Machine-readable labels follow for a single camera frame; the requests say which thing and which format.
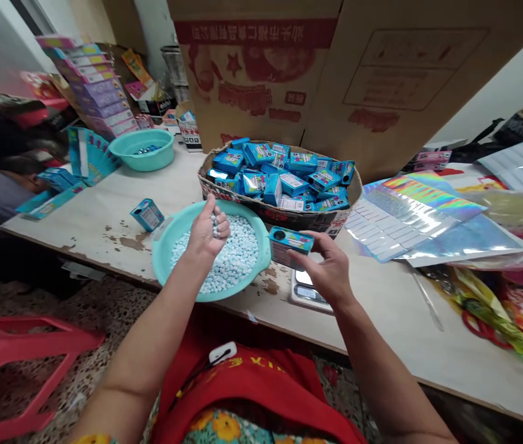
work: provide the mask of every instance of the stack of boxes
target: stack of boxes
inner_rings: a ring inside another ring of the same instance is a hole
[[[68,81],[85,123],[109,141],[138,130],[112,62],[99,46],[87,36],[51,35],[36,39]]]

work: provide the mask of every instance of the person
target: person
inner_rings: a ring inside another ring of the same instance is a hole
[[[212,214],[219,221],[218,239],[212,236]],[[358,429],[325,402],[308,355],[277,344],[252,348],[239,343],[236,355],[227,355],[230,359],[216,365],[208,360],[213,347],[222,344],[211,338],[226,322],[209,316],[208,325],[198,331],[201,319],[193,322],[190,314],[230,233],[226,215],[208,196],[192,224],[185,253],[123,339],[71,431],[71,442],[139,442],[159,390],[151,435],[155,444],[365,442]],[[288,254],[333,307],[360,393],[385,442],[455,442],[354,297],[346,254],[327,234],[305,233],[315,238],[313,250],[323,262],[292,250]]]

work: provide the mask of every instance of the terrazzo floor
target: terrazzo floor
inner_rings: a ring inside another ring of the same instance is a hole
[[[57,411],[52,422],[40,433],[8,441],[62,443],[103,375],[109,359],[156,294],[112,277],[87,283],[66,301],[59,301],[39,289],[25,295],[18,294],[20,290],[21,286],[16,282],[0,283],[0,316],[51,315],[79,327],[106,331],[101,347],[77,358],[43,408],[42,411]],[[22,413],[60,360],[61,357],[46,358],[2,367],[1,380],[7,382],[8,390],[0,399],[0,419]],[[381,437],[361,400],[352,371],[318,356],[315,356],[315,363],[328,403],[349,417],[369,443],[380,443]],[[148,430],[143,442],[147,441],[147,436]]]

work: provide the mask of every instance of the red stool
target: red stool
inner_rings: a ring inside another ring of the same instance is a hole
[[[29,333],[37,327],[56,327],[60,331]],[[15,361],[66,355],[27,409],[20,416],[0,421],[0,441],[44,429],[56,412],[40,414],[39,410],[77,356],[99,347],[104,338],[103,333],[85,331],[51,316],[0,318],[0,367]]]

